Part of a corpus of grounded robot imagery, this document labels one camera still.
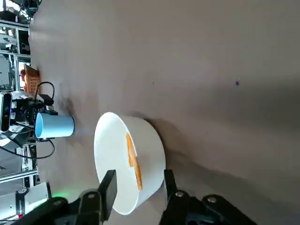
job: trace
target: table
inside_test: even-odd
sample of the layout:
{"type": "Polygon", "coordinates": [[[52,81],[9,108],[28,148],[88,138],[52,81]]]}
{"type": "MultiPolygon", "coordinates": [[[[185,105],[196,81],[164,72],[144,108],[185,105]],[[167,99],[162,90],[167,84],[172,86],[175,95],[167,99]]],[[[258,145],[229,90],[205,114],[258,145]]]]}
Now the table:
{"type": "MultiPolygon", "coordinates": [[[[96,187],[99,117],[139,116],[160,133],[179,187],[223,195],[258,224],[298,224],[299,6],[44,1],[30,26],[32,63],[76,128],[38,162],[40,177],[69,200],[96,187]]],[[[108,224],[157,224],[163,208],[160,191],[108,224]]]]}

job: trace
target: blue cup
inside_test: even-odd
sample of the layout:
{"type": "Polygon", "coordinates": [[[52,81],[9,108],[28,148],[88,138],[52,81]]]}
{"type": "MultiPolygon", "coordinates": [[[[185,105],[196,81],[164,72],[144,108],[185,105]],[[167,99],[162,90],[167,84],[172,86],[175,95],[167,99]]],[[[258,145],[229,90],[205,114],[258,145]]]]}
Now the blue cup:
{"type": "Polygon", "coordinates": [[[74,119],[71,116],[38,113],[35,134],[37,138],[68,137],[73,134],[74,127],[74,119]]]}

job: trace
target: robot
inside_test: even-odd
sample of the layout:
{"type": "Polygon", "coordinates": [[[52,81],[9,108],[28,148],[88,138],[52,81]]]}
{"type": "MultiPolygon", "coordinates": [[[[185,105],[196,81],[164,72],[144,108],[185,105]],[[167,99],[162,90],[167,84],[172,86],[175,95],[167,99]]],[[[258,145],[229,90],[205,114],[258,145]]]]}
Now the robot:
{"type": "Polygon", "coordinates": [[[22,147],[30,138],[42,141],[32,132],[36,115],[58,115],[53,103],[53,97],[45,94],[33,96],[24,91],[0,92],[0,146],[14,150],[22,147]]]}

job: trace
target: wire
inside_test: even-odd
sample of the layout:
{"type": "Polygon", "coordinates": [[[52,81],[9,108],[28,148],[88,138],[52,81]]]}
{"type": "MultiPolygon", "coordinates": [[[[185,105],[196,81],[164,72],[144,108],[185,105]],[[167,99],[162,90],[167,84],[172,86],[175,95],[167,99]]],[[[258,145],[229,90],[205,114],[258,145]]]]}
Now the wire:
{"type": "Polygon", "coordinates": [[[52,89],[53,89],[52,99],[54,98],[55,87],[54,87],[53,83],[51,83],[51,82],[49,82],[49,81],[44,81],[44,82],[41,82],[41,83],[39,83],[39,84],[37,85],[36,90],[34,91],[34,95],[33,95],[33,96],[34,96],[34,97],[33,97],[34,100],[37,99],[37,96],[38,96],[38,88],[39,88],[42,84],[44,84],[44,83],[48,83],[48,84],[50,84],[50,85],[52,86],[52,89]]]}
{"type": "Polygon", "coordinates": [[[21,127],[27,128],[27,129],[29,129],[29,130],[24,131],[24,132],[13,132],[13,131],[10,131],[10,130],[9,130],[9,131],[7,131],[6,133],[20,135],[20,134],[25,134],[25,133],[29,133],[29,132],[31,132],[31,131],[34,131],[34,129],[33,129],[32,127],[28,127],[28,126],[23,125],[23,124],[21,124],[21,123],[15,122],[14,125],[16,125],[16,126],[21,126],[21,127]]]}
{"type": "Polygon", "coordinates": [[[50,139],[49,139],[48,141],[51,143],[51,145],[52,145],[52,147],[53,147],[53,150],[52,150],[52,152],[51,152],[48,156],[43,156],[43,157],[29,157],[29,156],[23,156],[23,155],[20,155],[20,154],[18,154],[18,153],[15,153],[15,152],[13,152],[13,151],[7,150],[6,148],[3,148],[2,146],[0,146],[0,149],[4,150],[4,151],[6,151],[6,152],[9,152],[9,153],[11,153],[11,154],[13,154],[13,155],[15,155],[15,156],[20,156],[20,157],[22,157],[22,158],[29,158],[29,159],[43,159],[43,158],[48,158],[48,157],[50,157],[50,156],[53,155],[54,152],[55,152],[55,146],[54,146],[53,142],[52,142],[50,139]]]}
{"type": "Polygon", "coordinates": [[[25,134],[25,133],[29,133],[33,131],[33,129],[31,130],[27,130],[27,131],[24,131],[24,132],[13,132],[13,131],[7,131],[6,133],[9,133],[9,134],[14,134],[14,135],[21,135],[21,134],[25,134]]]}
{"type": "Polygon", "coordinates": [[[27,128],[27,129],[29,129],[29,130],[34,130],[32,127],[29,127],[29,126],[23,125],[23,124],[21,124],[21,123],[18,123],[18,122],[16,122],[16,123],[15,123],[15,125],[16,125],[16,126],[21,126],[21,127],[27,128]]]}

